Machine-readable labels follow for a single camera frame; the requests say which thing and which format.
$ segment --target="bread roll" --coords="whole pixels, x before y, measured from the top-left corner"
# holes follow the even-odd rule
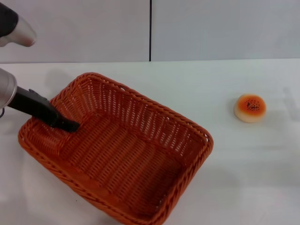
[[[266,114],[267,106],[264,100],[253,94],[242,95],[235,104],[234,114],[241,121],[256,123]]]

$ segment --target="orange wicker basket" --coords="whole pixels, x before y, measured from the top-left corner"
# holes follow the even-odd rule
[[[21,146],[88,202],[127,225],[161,225],[212,151],[210,134],[100,74],[85,73],[51,103],[75,133],[35,118]]]

